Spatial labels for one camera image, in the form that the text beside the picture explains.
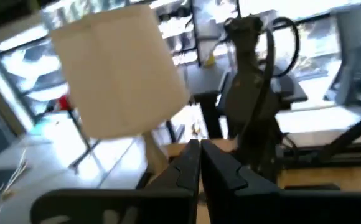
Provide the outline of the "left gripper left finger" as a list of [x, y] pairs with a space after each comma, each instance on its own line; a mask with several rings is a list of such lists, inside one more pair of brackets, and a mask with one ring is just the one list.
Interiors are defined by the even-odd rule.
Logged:
[[199, 189], [199, 175], [200, 143], [194, 139], [144, 189], [155, 197], [193, 198]]

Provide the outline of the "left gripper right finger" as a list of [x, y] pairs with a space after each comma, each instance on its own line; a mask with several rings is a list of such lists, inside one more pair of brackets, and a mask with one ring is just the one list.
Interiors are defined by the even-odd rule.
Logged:
[[212, 223], [274, 223], [279, 188], [208, 140], [201, 142], [201, 172]]

